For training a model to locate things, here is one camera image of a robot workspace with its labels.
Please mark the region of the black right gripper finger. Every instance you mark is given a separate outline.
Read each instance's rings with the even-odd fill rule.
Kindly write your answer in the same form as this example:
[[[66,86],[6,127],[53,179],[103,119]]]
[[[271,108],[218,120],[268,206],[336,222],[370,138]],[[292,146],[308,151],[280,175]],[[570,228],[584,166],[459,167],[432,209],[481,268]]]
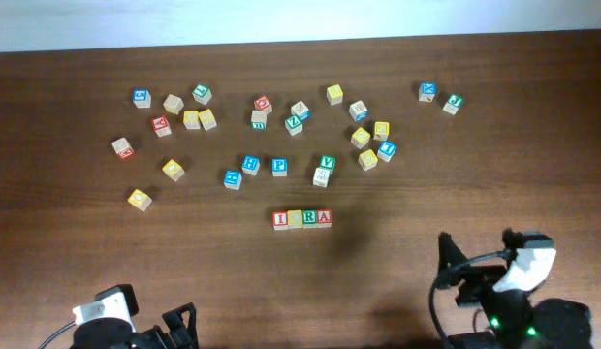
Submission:
[[[469,259],[461,252],[450,234],[446,232],[439,234],[438,253],[437,288],[446,290],[460,286],[462,281],[459,272],[469,266],[465,264]]]
[[[537,231],[515,232],[507,228],[502,233],[502,241],[507,249],[554,248],[554,241]]]

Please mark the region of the red A block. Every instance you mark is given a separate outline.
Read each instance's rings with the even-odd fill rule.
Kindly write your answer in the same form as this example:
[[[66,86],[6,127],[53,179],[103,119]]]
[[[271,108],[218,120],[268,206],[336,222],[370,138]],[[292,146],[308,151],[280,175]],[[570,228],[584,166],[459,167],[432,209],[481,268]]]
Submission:
[[[332,211],[330,209],[318,209],[316,213],[318,228],[329,228],[332,225]]]

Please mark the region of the green R block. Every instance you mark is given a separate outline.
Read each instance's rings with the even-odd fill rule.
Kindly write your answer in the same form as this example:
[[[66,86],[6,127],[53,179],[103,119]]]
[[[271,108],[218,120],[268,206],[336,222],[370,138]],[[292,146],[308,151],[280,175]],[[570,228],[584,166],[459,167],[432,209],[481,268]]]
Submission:
[[[302,227],[304,229],[317,227],[317,211],[315,209],[306,209],[302,212]]]

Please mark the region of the red I block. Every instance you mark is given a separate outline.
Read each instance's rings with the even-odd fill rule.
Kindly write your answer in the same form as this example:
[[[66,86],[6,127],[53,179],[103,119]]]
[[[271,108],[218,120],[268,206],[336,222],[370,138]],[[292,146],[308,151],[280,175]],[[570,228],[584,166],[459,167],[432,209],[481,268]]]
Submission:
[[[272,214],[272,226],[274,230],[288,230],[288,212],[276,211]]]

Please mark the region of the yellow c block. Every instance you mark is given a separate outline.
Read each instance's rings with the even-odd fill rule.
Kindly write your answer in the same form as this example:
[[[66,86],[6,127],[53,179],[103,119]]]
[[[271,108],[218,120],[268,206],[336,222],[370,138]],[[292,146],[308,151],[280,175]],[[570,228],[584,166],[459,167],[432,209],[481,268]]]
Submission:
[[[287,221],[289,229],[301,229],[303,227],[302,211],[300,209],[288,210]]]
[[[368,171],[377,165],[378,157],[372,149],[369,149],[359,155],[358,161],[362,169]]]

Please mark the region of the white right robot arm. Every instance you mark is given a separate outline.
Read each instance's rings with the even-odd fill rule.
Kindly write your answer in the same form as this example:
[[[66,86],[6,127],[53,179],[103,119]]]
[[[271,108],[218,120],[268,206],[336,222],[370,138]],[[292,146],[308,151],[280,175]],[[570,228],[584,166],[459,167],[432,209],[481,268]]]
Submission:
[[[438,271],[428,293],[432,323],[445,348],[590,348],[590,308],[576,301],[545,299],[533,305],[530,296],[547,280],[556,249],[540,232],[502,232],[504,248],[467,257],[442,232],[438,236]],[[438,319],[434,297],[456,287],[459,307],[479,306],[489,327],[448,335]]]

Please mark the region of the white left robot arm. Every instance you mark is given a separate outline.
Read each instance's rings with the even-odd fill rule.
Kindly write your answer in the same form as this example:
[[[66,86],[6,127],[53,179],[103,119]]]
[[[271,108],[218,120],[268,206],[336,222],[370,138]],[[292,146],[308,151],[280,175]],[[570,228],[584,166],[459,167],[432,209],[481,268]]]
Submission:
[[[139,312],[137,305],[127,305],[128,320],[102,317],[80,325],[73,334],[72,348],[137,348],[199,349],[197,309],[191,302],[162,315],[169,331],[159,326],[134,332],[131,317]]]

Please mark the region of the blue I block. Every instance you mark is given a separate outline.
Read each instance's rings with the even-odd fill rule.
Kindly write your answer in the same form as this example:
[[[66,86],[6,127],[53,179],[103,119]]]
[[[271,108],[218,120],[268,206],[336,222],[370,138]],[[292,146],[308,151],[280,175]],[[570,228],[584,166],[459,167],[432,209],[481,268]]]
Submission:
[[[383,141],[377,150],[377,157],[385,162],[390,162],[396,150],[396,144],[389,141]]]

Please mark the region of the yellow block lower left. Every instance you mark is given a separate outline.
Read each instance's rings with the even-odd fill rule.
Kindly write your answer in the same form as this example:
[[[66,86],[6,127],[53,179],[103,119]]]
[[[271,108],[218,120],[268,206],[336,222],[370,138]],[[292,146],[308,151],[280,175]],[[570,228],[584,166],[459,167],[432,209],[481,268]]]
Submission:
[[[140,211],[146,211],[152,203],[152,199],[142,190],[135,189],[128,197],[127,202]]]

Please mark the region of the yellow block right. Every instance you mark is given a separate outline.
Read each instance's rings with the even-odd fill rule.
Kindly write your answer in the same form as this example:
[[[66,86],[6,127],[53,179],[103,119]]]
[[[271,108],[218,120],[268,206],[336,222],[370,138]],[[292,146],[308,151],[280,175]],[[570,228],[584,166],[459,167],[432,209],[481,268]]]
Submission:
[[[374,123],[373,139],[376,141],[386,141],[390,135],[390,123],[386,121],[376,121]]]

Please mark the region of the green J block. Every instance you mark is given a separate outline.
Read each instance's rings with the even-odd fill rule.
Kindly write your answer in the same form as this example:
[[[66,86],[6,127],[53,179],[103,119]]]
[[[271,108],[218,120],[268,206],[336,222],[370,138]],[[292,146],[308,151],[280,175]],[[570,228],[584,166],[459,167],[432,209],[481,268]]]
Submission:
[[[463,102],[464,99],[461,96],[457,94],[451,94],[443,107],[443,111],[449,113],[450,115],[455,115],[461,108]]]

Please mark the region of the yellow S block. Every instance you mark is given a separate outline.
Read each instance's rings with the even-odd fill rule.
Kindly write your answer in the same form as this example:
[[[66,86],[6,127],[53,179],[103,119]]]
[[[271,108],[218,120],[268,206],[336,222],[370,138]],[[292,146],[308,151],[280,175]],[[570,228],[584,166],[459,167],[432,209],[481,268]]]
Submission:
[[[357,149],[364,148],[371,140],[371,134],[363,127],[359,127],[351,136],[351,144]]]

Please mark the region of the wooden K block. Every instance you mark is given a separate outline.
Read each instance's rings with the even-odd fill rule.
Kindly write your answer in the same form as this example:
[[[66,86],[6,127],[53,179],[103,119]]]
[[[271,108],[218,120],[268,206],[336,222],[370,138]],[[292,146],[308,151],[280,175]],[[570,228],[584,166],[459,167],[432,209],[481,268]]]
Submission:
[[[319,187],[327,187],[329,184],[330,176],[331,172],[328,169],[320,167],[316,168],[312,179],[313,185]]]

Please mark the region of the green V block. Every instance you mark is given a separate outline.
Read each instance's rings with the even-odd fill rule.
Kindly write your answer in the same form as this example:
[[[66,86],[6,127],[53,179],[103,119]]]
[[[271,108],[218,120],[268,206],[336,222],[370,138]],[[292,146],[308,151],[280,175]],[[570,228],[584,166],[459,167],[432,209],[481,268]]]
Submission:
[[[330,174],[333,173],[336,164],[336,158],[330,155],[322,155],[319,163],[321,169],[327,170]]]

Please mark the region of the blue block near gripper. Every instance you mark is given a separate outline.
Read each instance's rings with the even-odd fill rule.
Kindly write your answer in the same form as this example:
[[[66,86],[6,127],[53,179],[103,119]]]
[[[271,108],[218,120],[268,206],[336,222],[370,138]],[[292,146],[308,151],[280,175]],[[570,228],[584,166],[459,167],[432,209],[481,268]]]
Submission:
[[[228,170],[224,176],[224,186],[228,189],[238,190],[241,186],[241,172]]]

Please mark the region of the yellow block mid left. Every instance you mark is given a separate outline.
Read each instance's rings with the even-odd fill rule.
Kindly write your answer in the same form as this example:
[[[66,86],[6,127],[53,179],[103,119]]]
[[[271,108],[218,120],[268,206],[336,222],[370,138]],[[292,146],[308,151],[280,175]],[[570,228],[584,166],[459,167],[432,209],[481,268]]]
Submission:
[[[162,171],[173,181],[178,181],[185,175],[184,169],[174,159],[170,159],[163,166]]]

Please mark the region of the blue X block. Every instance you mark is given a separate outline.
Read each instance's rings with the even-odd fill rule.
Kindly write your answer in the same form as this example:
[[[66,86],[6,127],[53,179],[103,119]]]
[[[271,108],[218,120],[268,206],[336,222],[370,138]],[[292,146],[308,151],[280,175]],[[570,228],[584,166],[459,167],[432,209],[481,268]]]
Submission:
[[[434,82],[423,81],[419,87],[419,101],[420,102],[432,102],[437,94],[437,86]]]

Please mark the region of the wooden block blue D side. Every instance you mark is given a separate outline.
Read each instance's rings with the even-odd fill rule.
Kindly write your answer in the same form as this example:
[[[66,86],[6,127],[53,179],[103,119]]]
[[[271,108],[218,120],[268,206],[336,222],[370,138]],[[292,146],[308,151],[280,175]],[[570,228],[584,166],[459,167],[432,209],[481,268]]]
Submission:
[[[355,122],[367,118],[368,109],[362,100],[354,102],[349,107],[349,113]]]

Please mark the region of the blue H block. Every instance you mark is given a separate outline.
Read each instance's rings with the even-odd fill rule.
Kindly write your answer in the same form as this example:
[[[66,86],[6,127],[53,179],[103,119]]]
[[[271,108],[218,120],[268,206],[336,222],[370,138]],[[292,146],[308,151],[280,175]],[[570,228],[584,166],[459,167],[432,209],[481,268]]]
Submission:
[[[260,159],[255,156],[246,155],[242,161],[241,169],[245,174],[256,175],[260,169]]]

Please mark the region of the wooden block red side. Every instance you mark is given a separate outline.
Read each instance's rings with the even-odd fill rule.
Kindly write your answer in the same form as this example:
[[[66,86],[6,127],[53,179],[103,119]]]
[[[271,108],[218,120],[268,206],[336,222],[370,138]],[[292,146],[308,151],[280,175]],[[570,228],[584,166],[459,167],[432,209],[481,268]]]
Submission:
[[[130,143],[127,141],[126,138],[120,138],[120,139],[113,141],[111,143],[111,146],[112,146],[115,154],[120,159],[126,159],[135,154],[134,149],[132,148],[132,146],[130,145]]]

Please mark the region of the blue P block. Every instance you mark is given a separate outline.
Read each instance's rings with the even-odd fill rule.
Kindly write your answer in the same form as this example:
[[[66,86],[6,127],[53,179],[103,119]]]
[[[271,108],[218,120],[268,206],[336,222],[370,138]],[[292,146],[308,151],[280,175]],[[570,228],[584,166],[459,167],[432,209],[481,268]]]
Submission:
[[[288,173],[288,163],[286,158],[272,158],[271,172],[274,177],[283,177]]]

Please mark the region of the yellow M block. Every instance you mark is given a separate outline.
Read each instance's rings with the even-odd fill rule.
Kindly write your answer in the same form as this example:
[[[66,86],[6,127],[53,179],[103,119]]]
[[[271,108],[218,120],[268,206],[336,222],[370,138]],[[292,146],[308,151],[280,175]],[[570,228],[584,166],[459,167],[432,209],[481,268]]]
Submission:
[[[339,84],[327,87],[327,99],[331,106],[340,104],[343,101],[343,90]]]

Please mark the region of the green Z block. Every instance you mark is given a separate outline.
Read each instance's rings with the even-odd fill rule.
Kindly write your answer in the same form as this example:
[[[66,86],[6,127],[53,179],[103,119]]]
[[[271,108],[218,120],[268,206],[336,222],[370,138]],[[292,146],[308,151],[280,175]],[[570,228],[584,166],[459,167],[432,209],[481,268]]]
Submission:
[[[292,115],[285,119],[285,127],[294,136],[302,131],[302,121],[297,115]]]

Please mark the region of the wooden block blue L side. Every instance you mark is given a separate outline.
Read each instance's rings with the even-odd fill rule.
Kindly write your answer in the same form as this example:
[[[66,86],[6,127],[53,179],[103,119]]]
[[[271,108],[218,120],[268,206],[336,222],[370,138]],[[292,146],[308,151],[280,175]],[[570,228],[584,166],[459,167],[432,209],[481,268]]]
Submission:
[[[298,101],[291,106],[291,114],[297,116],[301,122],[310,117],[310,109],[303,101]]]

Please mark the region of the yellow block beside left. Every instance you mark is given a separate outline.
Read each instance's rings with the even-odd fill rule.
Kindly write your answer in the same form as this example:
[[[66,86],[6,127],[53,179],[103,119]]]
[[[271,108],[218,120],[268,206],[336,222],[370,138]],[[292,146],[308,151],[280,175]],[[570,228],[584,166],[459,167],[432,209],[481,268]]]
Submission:
[[[198,113],[198,117],[200,122],[202,123],[203,128],[208,131],[217,126],[216,118],[211,109],[206,109],[204,111],[200,111]]]

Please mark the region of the wooden block green side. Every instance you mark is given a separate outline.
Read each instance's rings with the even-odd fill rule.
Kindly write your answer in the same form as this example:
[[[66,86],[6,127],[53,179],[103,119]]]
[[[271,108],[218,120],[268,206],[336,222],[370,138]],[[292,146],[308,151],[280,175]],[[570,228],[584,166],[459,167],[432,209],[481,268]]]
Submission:
[[[254,130],[265,130],[267,128],[268,114],[265,111],[254,110],[251,113],[251,127]]]

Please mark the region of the plain wooden block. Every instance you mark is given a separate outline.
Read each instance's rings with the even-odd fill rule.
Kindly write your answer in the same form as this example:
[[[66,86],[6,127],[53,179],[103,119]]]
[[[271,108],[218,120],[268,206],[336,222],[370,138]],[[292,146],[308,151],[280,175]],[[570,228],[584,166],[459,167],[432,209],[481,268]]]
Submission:
[[[169,94],[163,103],[163,107],[167,112],[179,115],[184,108],[184,103],[180,97]]]

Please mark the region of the blue top block far left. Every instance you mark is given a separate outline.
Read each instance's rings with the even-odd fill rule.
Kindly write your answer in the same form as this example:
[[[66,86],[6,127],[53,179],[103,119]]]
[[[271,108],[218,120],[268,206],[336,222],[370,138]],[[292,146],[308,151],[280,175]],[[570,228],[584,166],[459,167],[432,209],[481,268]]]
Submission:
[[[132,100],[138,109],[151,107],[151,95],[146,89],[135,89]]]

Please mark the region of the green L block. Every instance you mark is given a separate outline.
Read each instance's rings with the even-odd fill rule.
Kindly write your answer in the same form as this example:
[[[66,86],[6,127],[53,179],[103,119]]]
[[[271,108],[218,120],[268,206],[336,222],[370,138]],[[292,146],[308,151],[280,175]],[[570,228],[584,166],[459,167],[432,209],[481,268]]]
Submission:
[[[211,89],[202,83],[199,83],[192,91],[193,98],[196,102],[206,105],[212,98]]]

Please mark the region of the red G block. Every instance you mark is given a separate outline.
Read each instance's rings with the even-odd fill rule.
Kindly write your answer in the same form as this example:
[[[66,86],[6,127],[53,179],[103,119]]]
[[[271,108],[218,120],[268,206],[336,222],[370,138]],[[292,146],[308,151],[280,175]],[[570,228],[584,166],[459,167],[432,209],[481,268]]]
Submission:
[[[263,111],[269,114],[272,112],[272,103],[267,95],[261,95],[254,101],[254,108],[256,111]]]

